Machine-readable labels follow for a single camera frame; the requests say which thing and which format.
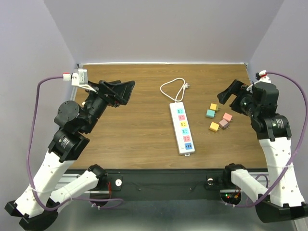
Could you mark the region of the yellow two-port charger plug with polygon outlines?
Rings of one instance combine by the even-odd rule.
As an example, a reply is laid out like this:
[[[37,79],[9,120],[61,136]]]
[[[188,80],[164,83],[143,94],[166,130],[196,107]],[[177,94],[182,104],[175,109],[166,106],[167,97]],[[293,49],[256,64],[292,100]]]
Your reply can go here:
[[[212,110],[212,111],[217,112],[217,111],[220,110],[220,107],[219,107],[219,104],[211,103],[209,109]]]

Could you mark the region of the pink orange charger plug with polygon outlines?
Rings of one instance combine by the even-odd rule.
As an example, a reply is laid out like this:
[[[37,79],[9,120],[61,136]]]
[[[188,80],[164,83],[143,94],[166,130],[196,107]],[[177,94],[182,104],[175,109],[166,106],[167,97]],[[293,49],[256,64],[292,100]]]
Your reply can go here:
[[[229,114],[229,113],[225,113],[223,115],[223,119],[226,120],[227,122],[231,122],[232,119],[233,119],[233,116],[231,114]]]

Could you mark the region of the teal charger plug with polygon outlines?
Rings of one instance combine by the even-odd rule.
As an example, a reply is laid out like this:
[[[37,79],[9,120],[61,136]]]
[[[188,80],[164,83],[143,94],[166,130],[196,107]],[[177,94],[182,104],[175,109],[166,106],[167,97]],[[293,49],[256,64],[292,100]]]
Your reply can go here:
[[[214,118],[216,116],[216,111],[212,109],[207,109],[205,116],[207,118]]]

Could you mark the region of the brown pink charger plug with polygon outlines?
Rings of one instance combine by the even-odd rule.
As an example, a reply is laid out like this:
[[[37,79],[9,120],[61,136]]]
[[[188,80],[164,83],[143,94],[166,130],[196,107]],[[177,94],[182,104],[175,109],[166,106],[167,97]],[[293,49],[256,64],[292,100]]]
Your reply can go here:
[[[228,129],[230,126],[230,123],[225,119],[222,119],[221,121],[219,121],[218,124],[221,129]]]

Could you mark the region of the white power strip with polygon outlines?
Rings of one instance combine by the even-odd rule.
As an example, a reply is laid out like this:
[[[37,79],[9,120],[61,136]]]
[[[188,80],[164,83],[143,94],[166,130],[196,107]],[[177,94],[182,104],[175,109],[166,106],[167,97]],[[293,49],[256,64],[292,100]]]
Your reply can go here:
[[[169,104],[179,155],[190,156],[195,146],[183,102]]]

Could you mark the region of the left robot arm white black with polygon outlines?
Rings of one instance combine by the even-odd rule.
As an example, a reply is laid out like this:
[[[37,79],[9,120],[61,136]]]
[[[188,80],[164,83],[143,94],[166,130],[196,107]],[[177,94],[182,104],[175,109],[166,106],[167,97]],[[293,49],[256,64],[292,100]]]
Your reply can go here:
[[[90,82],[84,85],[88,96],[82,104],[66,101],[60,105],[54,119],[59,129],[39,170],[35,175],[28,174],[27,189],[5,206],[11,216],[20,218],[19,224],[24,230],[44,231],[67,204],[82,200],[86,191],[111,187],[106,170],[97,164],[69,184],[59,189],[56,185],[88,145],[86,135],[92,132],[106,108],[126,105],[134,86],[134,81]]]

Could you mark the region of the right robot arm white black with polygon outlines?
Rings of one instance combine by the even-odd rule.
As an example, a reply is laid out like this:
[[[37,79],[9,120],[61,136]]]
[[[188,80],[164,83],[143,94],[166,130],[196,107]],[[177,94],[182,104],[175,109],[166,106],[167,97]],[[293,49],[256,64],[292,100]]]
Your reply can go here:
[[[227,188],[239,187],[252,201],[259,219],[264,223],[296,220],[308,216],[308,205],[297,184],[291,158],[291,128],[288,119],[276,112],[279,91],[268,81],[250,86],[234,80],[218,94],[225,104],[235,95],[230,108],[251,120],[251,126],[264,152],[269,181],[266,188],[240,164],[225,166],[221,176]]]

